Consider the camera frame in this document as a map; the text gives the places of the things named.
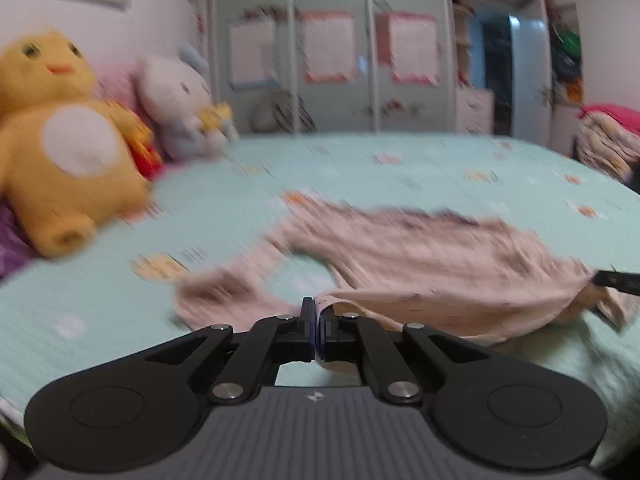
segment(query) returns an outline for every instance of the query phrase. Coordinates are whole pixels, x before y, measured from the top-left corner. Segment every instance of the yellow plush toy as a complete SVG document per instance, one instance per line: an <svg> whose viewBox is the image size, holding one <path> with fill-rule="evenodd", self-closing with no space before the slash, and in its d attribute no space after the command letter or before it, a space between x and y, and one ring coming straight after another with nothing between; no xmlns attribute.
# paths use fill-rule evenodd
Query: yellow plush toy
<svg viewBox="0 0 640 480"><path fill-rule="evenodd" d="M127 145L149 145L151 132L130 110L92 99L96 83L61 34L0 54L0 194L43 256L80 248L97 224L150 197Z"/></svg>

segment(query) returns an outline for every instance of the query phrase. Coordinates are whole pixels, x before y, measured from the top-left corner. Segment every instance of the pink pillow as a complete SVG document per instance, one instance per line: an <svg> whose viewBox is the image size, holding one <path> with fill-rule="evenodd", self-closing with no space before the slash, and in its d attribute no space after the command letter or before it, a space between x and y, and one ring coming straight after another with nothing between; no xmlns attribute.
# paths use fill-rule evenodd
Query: pink pillow
<svg viewBox="0 0 640 480"><path fill-rule="evenodd" d="M137 63L101 65L94 70L98 77L97 98L117 101L139 113L136 80L140 66Z"/></svg>

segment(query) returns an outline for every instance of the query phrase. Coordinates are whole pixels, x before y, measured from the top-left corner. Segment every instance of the metal pivot screw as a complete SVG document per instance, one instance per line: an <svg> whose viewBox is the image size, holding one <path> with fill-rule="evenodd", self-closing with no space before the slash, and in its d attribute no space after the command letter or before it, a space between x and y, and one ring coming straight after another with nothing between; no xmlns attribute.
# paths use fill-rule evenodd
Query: metal pivot screw
<svg viewBox="0 0 640 480"><path fill-rule="evenodd" d="M387 391L399 399L411 399L411 397L415 397L420 393L420 387L409 381L397 381L391 383Z"/></svg>
<svg viewBox="0 0 640 480"><path fill-rule="evenodd" d="M213 387L213 394L219 399L237 399L244 394L244 388L236 383L220 383Z"/></svg>

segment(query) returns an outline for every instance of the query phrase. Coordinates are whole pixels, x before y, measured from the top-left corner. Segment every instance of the round black pad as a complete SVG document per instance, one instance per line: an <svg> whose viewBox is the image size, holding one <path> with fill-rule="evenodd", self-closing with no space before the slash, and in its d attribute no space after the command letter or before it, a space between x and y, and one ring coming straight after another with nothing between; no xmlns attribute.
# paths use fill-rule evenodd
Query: round black pad
<svg viewBox="0 0 640 480"><path fill-rule="evenodd" d="M38 457L63 469L111 473L179 449L200 416L180 374L154 362L114 362L55 381L24 421Z"/></svg>
<svg viewBox="0 0 640 480"><path fill-rule="evenodd" d="M97 388L81 393L71 403L73 418L96 430L110 430L133 422L145 407L145 398L128 388Z"/></svg>
<svg viewBox="0 0 640 480"><path fill-rule="evenodd" d="M459 452L493 466L553 470L588 459L607 426L600 399L544 368L490 359L460 365L431 406Z"/></svg>
<svg viewBox="0 0 640 480"><path fill-rule="evenodd" d="M562 413L562 402L552 392L524 384L495 390L487 406L505 424L521 428L546 426Z"/></svg>

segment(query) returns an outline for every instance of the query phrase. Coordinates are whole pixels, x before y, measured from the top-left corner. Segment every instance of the patterned bedsheet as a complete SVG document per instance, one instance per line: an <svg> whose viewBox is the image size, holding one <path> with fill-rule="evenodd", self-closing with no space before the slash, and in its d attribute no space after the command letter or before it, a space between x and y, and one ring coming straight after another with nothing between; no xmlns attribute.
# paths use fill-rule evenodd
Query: patterned bedsheet
<svg viewBox="0 0 640 480"><path fill-rule="evenodd" d="M0 396L21 413L44 384L187 331L170 283L227 263L287 212L299 193L354 206L449 209L534 229L559 256L640 271L640 200L612 178L544 148L481 137L335 134L242 140L228 159L173 170L156 204L105 227L95 244L35 262L0 288ZM270 281L300 301L332 288L317 262L292 258ZM507 343L505 352L576 377L610 416L595 463L635 443L640 427L640 322L621 335L587 314ZM316 364L278 383L350 384Z"/></svg>

